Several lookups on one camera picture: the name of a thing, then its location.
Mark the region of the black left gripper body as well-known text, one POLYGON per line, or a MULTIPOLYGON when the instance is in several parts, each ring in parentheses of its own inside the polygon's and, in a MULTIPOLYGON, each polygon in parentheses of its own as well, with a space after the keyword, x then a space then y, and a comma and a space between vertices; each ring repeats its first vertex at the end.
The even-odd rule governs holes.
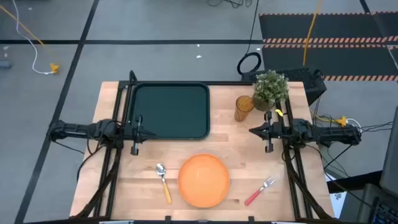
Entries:
POLYGON ((136 117, 136 123, 137 123, 136 127, 131 126, 131 129, 128 129, 128 127, 126 126, 124 128, 124 139, 125 140, 129 139, 133 141, 133 145, 131 146, 131 154, 133 156, 139 155, 138 145, 141 143, 140 128, 142 125, 142 120, 143 120, 142 115, 138 115, 136 117))

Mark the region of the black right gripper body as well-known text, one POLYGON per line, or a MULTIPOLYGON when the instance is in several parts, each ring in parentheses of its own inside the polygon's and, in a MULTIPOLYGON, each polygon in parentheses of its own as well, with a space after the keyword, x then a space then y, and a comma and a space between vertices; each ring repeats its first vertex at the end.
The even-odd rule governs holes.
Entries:
POLYGON ((282 135, 282 123, 280 121, 271 123, 271 119, 272 119, 271 111, 266 112, 266 118, 267 118, 266 121, 269 125, 268 131, 267 131, 268 145, 266 146, 266 152, 273 152, 274 148, 273 148, 272 139, 280 138, 280 136, 282 135))

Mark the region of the amber faceted plastic cup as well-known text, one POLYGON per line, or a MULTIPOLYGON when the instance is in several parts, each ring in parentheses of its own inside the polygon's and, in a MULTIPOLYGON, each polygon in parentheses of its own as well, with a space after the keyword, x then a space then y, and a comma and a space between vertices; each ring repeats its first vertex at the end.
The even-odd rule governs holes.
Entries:
POLYGON ((254 109, 254 101, 250 96, 240 96, 236 100, 234 119, 242 122, 248 114, 254 109))

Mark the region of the red-handled metal fork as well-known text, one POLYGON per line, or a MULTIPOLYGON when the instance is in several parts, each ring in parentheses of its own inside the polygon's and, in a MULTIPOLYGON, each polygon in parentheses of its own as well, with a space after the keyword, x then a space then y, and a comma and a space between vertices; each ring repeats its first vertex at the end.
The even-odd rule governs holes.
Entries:
POLYGON ((256 197, 266 188, 270 187, 274 182, 276 178, 275 177, 270 177, 266 179, 263 183, 263 185, 257 189, 248 199, 244 201, 245 206, 249 206, 255 199, 256 197))

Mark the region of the orange plate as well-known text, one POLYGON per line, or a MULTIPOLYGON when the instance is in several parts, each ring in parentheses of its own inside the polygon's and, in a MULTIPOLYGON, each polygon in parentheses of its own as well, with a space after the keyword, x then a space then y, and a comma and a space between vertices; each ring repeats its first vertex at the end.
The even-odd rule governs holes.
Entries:
POLYGON ((229 170, 218 157, 195 154, 178 172, 178 191, 184 201, 198 208, 210 208, 221 203, 228 194, 231 181, 229 170))

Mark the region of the dark green plastic tray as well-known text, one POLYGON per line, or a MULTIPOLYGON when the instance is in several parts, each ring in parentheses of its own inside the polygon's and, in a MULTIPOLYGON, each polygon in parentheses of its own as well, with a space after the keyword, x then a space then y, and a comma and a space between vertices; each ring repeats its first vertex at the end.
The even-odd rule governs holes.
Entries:
POLYGON ((140 83, 132 91, 131 128, 154 133, 153 139, 199 140, 210 132, 210 90, 200 82, 140 83))

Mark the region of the potted plant in striped pot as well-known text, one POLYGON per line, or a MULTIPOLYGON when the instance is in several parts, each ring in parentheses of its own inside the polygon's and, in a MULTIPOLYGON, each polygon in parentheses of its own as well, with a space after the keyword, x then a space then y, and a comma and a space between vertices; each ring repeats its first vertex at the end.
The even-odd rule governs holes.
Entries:
POLYGON ((275 70, 256 75, 253 87, 252 100, 255 109, 259 111, 270 110, 280 100, 286 100, 289 95, 288 78, 284 73, 277 73, 275 70))

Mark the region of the white printed paper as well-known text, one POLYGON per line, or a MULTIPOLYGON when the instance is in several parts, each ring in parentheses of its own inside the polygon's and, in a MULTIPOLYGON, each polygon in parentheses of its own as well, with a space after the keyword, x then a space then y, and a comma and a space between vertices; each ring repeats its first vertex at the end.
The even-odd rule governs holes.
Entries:
POLYGON ((330 194, 331 204, 335 218, 339 218, 343 209, 347 192, 330 194))

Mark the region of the black hazard-striped floor mat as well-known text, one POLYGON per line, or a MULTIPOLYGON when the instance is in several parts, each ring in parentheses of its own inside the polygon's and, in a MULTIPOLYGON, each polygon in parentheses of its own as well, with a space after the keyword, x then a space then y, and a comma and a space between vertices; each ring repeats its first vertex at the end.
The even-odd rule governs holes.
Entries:
POLYGON ((398 11, 261 14, 266 70, 319 69, 327 81, 398 82, 398 11))

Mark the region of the grey monitor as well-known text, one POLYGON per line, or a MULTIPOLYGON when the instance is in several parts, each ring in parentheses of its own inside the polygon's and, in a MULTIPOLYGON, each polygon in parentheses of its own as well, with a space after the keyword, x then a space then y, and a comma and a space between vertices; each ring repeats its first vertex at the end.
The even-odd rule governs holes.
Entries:
POLYGON ((398 106, 394 113, 380 186, 385 191, 398 197, 398 106))

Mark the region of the black keyboard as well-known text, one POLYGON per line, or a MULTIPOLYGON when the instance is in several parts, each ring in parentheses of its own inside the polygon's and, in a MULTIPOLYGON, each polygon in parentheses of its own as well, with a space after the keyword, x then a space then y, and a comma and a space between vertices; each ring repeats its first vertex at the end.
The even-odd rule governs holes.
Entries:
POLYGON ((376 200, 374 211, 369 220, 370 224, 398 224, 398 210, 388 203, 376 200))

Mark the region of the orange-handled metal spoon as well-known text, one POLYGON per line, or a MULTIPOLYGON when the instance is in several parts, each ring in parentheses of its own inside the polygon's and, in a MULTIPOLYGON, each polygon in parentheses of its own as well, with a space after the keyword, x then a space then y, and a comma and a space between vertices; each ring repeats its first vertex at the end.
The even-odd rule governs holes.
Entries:
POLYGON ((169 192, 169 188, 168 188, 166 180, 165 180, 165 174, 166 174, 165 166, 163 164, 157 164, 156 165, 156 172, 162 179, 162 184, 163 184, 163 187, 164 187, 164 193, 165 193, 166 202, 168 204, 171 204, 172 203, 172 198, 171 198, 171 195, 170 195, 170 192, 169 192))

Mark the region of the black aluminium table frame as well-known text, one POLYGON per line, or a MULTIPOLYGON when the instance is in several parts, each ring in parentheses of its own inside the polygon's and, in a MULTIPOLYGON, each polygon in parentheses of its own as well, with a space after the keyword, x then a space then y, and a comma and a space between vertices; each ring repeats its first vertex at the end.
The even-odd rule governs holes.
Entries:
POLYGON ((105 192, 100 213, 106 213, 107 199, 112 198, 111 218, 116 220, 178 220, 292 221, 293 203, 282 143, 274 141, 274 151, 267 153, 265 143, 249 129, 264 121, 261 111, 254 110, 237 122, 234 119, 238 97, 253 93, 252 85, 238 82, 214 82, 210 90, 210 133, 202 140, 146 141, 139 146, 139 155, 131 154, 131 142, 126 141, 121 151, 116 190, 105 192), (231 185, 225 199, 211 208, 190 205, 178 191, 178 172, 183 163, 195 154, 209 153, 220 158, 229 170, 231 185), (165 180, 172 203, 166 202, 161 177, 156 165, 166 169, 165 180), (248 199, 264 181, 275 177, 275 182, 245 206, 248 199))

